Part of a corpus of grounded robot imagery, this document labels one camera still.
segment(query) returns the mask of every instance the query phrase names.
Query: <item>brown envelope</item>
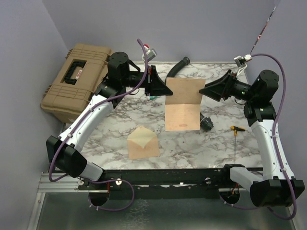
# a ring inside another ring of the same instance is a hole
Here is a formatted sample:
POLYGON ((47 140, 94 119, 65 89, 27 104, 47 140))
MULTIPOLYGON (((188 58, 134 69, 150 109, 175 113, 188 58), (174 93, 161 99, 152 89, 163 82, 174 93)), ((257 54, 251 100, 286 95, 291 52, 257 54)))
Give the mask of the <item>brown envelope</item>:
POLYGON ((160 156, 158 137, 145 127, 138 127, 127 138, 129 159, 160 156))
POLYGON ((165 130, 199 130, 205 79, 167 78, 166 85, 174 94, 165 97, 165 130))

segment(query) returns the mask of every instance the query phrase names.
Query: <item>black pipe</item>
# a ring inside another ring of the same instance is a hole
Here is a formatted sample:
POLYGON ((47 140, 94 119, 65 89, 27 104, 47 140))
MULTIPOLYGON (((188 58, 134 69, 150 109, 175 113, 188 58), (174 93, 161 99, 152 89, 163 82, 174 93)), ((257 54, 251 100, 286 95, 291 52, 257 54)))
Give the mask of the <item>black pipe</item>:
MULTIPOLYGON (((184 57, 180 62, 178 62, 167 74, 165 78, 165 84, 166 84, 166 79, 167 78, 174 78, 179 71, 181 71, 185 66, 190 64, 190 59, 188 57, 184 57)), ((205 132, 210 131, 213 129, 213 122, 209 117, 205 117, 203 114, 201 114, 201 128, 205 132)))
POLYGON ((165 84, 167 78, 175 77, 179 71, 181 71, 185 66, 190 64, 190 59, 188 57, 184 57, 180 62, 178 62, 167 74, 165 78, 165 84))

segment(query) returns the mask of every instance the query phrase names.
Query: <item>plastic case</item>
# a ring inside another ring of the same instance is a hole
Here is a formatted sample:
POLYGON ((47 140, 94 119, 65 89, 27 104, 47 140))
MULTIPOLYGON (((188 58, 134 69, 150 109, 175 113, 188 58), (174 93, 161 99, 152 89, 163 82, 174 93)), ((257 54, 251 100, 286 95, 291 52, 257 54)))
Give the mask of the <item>plastic case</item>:
POLYGON ((109 47, 77 44, 68 52, 58 76, 46 89, 42 109, 62 122, 74 122, 107 74, 112 53, 109 47))

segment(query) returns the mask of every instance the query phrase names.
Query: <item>marble tabletop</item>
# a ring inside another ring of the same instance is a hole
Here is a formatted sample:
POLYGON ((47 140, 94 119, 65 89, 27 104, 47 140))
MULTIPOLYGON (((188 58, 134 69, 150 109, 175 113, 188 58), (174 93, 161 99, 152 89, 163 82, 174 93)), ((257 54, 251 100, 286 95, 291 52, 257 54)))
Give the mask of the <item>marble tabletop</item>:
MULTIPOLYGON (((157 64, 161 79, 174 64, 157 64)), ((206 83, 222 77, 233 64, 194 64, 186 66, 177 77, 205 78, 206 83)), ((238 77, 247 82, 244 74, 238 77)), ((201 112, 211 118, 214 128, 209 132, 165 131, 165 97, 150 100, 144 90, 126 96, 91 134, 82 155, 104 169, 179 169, 218 168, 226 163, 239 163, 246 167, 261 167, 256 139, 244 118, 243 106, 233 98, 216 102, 203 96, 201 112), (154 131, 159 140, 160 156, 129 160, 127 137, 139 126, 154 131), (230 126, 245 127, 236 138, 230 126)))

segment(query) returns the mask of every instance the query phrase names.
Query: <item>envelope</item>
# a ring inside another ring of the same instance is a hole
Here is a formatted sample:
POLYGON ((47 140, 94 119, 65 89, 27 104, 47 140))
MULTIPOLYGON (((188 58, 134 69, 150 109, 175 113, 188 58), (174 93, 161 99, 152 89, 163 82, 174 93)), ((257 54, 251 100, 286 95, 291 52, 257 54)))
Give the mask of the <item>envelope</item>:
POLYGON ((165 97, 165 130, 200 130, 202 95, 205 79, 167 78, 166 85, 173 91, 165 97))
POLYGON ((158 137, 145 127, 136 128, 127 138, 129 159, 160 156, 158 137))

